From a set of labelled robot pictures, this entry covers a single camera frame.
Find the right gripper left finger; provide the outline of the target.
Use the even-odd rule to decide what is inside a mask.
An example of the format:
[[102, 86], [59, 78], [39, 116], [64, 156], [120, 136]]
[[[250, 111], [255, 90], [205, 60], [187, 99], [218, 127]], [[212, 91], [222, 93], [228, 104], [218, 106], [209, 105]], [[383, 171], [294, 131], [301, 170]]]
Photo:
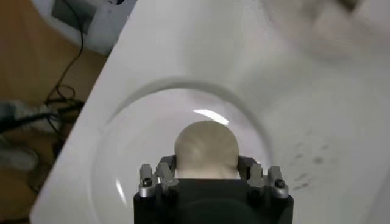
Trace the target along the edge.
[[179, 180], [175, 177], [175, 172], [175, 155], [163, 157], [158, 163], [155, 172], [152, 171], [150, 164], [142, 164], [139, 169], [139, 196], [154, 197], [157, 186], [160, 185], [163, 195], [175, 197], [179, 193]]

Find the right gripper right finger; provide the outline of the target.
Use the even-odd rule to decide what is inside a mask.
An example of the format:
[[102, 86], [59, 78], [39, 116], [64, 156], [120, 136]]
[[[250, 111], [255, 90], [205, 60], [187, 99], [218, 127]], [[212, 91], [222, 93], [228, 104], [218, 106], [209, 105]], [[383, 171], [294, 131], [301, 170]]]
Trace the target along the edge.
[[240, 178], [259, 196], [263, 196], [268, 189], [274, 198], [289, 197], [289, 188], [279, 166], [271, 166], [264, 173], [263, 166], [253, 158], [239, 156], [237, 169]]

